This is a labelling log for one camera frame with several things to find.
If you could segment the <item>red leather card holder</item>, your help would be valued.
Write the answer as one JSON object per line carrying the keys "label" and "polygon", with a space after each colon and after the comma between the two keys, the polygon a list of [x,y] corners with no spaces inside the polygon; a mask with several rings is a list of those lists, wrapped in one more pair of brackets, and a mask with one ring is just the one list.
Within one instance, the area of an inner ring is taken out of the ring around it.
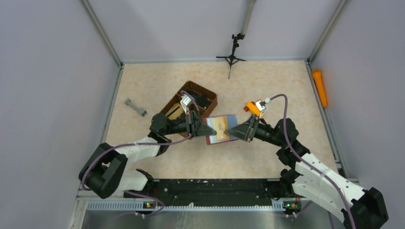
{"label": "red leather card holder", "polygon": [[238,138],[225,133],[226,130],[238,125],[235,114],[210,116],[203,119],[203,122],[216,131],[216,134],[206,137],[207,145],[214,145],[236,141]]}

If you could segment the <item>brown woven divided basket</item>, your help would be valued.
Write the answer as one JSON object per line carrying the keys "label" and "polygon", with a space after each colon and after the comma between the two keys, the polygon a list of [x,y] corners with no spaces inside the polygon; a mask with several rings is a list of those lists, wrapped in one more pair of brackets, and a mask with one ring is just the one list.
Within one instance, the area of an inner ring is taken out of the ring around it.
{"label": "brown woven divided basket", "polygon": [[178,105],[183,115],[185,111],[183,108],[184,104],[186,104],[186,109],[190,114],[193,110],[200,114],[200,120],[202,121],[209,117],[218,105],[218,94],[189,80],[180,87],[175,95],[162,108],[160,113],[169,117],[169,113]]}

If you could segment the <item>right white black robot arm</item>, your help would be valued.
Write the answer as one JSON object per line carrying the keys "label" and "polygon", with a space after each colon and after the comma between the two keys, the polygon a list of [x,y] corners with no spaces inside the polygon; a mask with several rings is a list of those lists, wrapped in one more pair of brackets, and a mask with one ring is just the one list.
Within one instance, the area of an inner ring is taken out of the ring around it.
{"label": "right white black robot arm", "polygon": [[275,127],[255,115],[225,131],[227,135],[251,142],[254,138],[279,146],[276,155],[289,170],[281,180],[292,192],[305,197],[339,219],[347,229],[379,229],[388,220],[382,193],[365,189],[323,164],[298,140],[298,130],[290,118]]}

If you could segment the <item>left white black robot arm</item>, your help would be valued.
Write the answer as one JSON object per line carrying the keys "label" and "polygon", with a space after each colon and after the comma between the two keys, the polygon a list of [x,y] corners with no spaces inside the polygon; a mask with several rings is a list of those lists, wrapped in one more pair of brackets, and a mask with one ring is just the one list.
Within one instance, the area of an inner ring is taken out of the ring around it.
{"label": "left white black robot arm", "polygon": [[143,139],[116,146],[101,143],[87,160],[78,178],[81,188],[92,191],[102,199],[110,197],[119,187],[128,164],[166,152],[175,143],[167,135],[186,132],[184,142],[193,137],[216,135],[216,131],[205,124],[197,111],[184,117],[170,120],[164,114],[156,114],[151,120],[150,133]]}

